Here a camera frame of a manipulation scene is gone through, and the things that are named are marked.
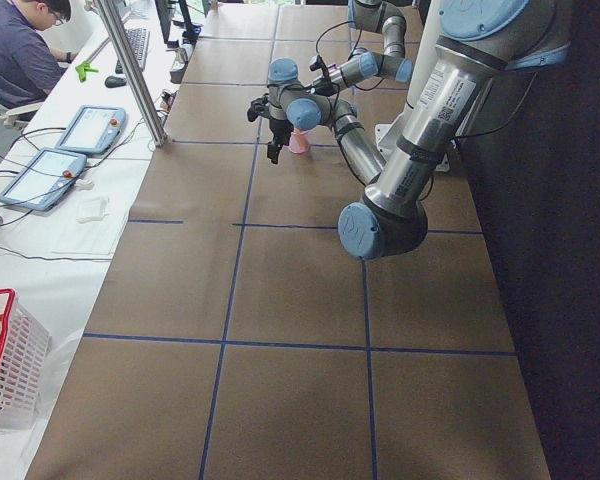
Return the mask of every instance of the brown cardboard surface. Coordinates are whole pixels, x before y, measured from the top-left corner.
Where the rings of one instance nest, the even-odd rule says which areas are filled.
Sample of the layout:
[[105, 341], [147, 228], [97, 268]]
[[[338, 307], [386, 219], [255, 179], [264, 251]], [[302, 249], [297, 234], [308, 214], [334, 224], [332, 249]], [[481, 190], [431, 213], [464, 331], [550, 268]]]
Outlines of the brown cardboard surface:
[[240, 229], [129, 223], [86, 332], [221, 339]]
[[218, 352], [82, 339], [27, 480], [195, 478]]
[[[315, 129], [272, 165], [266, 123], [246, 121], [269, 57], [306, 76], [346, 18], [209, 15], [217, 43], [200, 41], [30, 480], [548, 478], [462, 169], [436, 174], [417, 250], [363, 264], [334, 229], [363, 187], [333, 136]], [[321, 51], [337, 61], [352, 33]], [[373, 138], [405, 96], [341, 98]]]
[[373, 355], [378, 478], [549, 480], [514, 357]]

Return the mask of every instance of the metal pole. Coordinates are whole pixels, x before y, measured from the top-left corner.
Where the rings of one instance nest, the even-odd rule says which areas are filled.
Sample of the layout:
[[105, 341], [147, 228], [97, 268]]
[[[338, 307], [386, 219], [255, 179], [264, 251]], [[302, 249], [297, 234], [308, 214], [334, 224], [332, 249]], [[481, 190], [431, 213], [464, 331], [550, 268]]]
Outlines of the metal pole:
[[109, 39], [113, 44], [113, 48], [118, 55], [118, 59], [122, 64], [123, 71], [127, 77], [127, 82], [131, 87], [133, 96], [136, 99], [142, 118], [149, 127], [151, 137], [153, 138], [156, 147], [161, 147], [167, 139], [167, 134], [162, 128], [162, 122], [158, 117], [156, 108], [149, 94], [149, 89], [144, 81], [138, 61], [133, 53], [133, 49], [127, 39], [124, 25], [122, 20], [118, 16], [118, 10], [111, 1], [107, 0], [94, 0], [96, 8], [104, 27], [107, 29]]

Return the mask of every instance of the white desk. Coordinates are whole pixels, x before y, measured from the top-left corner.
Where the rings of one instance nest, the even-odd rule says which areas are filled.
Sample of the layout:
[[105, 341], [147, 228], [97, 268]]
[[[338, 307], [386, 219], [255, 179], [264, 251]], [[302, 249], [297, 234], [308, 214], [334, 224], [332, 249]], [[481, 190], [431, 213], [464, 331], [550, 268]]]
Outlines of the white desk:
[[[126, 28], [144, 27], [150, 30], [149, 50], [147, 63], [143, 76], [151, 98], [159, 105], [160, 94], [163, 90], [176, 91], [178, 85], [169, 81], [169, 69], [174, 60], [174, 53], [167, 51], [162, 41], [162, 33], [157, 19], [139, 20], [130, 19], [125, 24]], [[103, 25], [91, 36], [65, 72], [62, 80], [53, 89], [51, 95], [44, 102], [34, 119], [29, 123], [25, 132], [40, 128], [65, 127], [69, 124], [81, 105], [108, 105], [124, 108], [127, 112], [127, 123], [120, 134], [124, 138], [133, 128], [142, 121], [131, 87], [106, 88], [104, 81], [109, 75], [115, 74], [117, 61], [113, 45], [109, 42], [104, 49], [93, 59], [91, 66], [98, 72], [88, 72], [87, 79], [80, 82], [75, 66], [86, 60], [102, 41], [107, 38]], [[37, 137], [36, 146], [53, 147], [60, 138], [61, 132], [48, 133]], [[148, 159], [147, 143], [151, 142], [151, 135], [144, 124], [141, 124], [134, 135], [133, 141], [118, 148], [109, 159]], [[10, 153], [17, 155], [32, 155], [33, 147], [26, 141], [18, 141]]]
[[[163, 89], [175, 91], [169, 82], [169, 67], [174, 54], [167, 52], [157, 20], [130, 20], [127, 27], [143, 26], [151, 30], [149, 53], [144, 70], [151, 97], [158, 99]], [[89, 39], [74, 65], [85, 60], [106, 37], [104, 27]], [[104, 79], [114, 73], [116, 55], [109, 43], [91, 62], [99, 72], [89, 72], [86, 82], [79, 82], [70, 67], [26, 131], [47, 127], [66, 127], [81, 105], [113, 105], [127, 112], [127, 123], [118, 141], [123, 140], [141, 121], [140, 110], [129, 86], [108, 89]], [[53, 147], [61, 132], [35, 134], [31, 139], [39, 148]], [[20, 170], [36, 150], [26, 141], [17, 142], [0, 169]], [[0, 436], [0, 480], [20, 480], [36, 453], [51, 410], [69, 369], [84, 326], [109, 267], [117, 240], [126, 222], [151, 160], [153, 145], [144, 125], [140, 125], [128, 144], [117, 149], [84, 178], [92, 180], [91, 190], [72, 190], [48, 213], [32, 213], [21, 221], [0, 228], [0, 246], [28, 256], [70, 257], [80, 261], [26, 260], [0, 250], [0, 288], [13, 288], [21, 304], [42, 323], [52, 336], [51, 348], [43, 373], [38, 419], [30, 430]], [[0, 192], [9, 178], [0, 178]], [[79, 224], [76, 212], [81, 202], [94, 197], [109, 199], [109, 215], [103, 222]], [[0, 208], [4, 222], [19, 218], [24, 212]], [[94, 231], [101, 235], [91, 235]], [[84, 238], [75, 245], [76, 238]], [[107, 242], [92, 242], [106, 237]], [[67, 250], [67, 243], [74, 243]]]

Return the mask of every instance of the computer mouse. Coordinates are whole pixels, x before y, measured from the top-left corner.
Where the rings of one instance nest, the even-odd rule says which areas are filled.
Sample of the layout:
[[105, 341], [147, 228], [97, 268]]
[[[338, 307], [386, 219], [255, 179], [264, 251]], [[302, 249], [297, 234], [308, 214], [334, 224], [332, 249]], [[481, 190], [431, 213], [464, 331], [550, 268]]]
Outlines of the computer mouse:
[[123, 87], [126, 84], [127, 84], [126, 78], [116, 77], [115, 75], [109, 75], [104, 81], [104, 86], [107, 88]]

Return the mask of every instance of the dark wall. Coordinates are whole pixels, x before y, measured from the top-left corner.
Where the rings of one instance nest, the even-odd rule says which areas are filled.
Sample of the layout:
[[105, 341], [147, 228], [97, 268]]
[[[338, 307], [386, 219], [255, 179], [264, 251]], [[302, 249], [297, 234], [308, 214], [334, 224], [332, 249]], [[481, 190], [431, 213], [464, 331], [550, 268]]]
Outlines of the dark wall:
[[[567, 65], [463, 152], [552, 478], [600, 480], [600, 2], [574, 3]], [[473, 131], [529, 78], [501, 79]]]

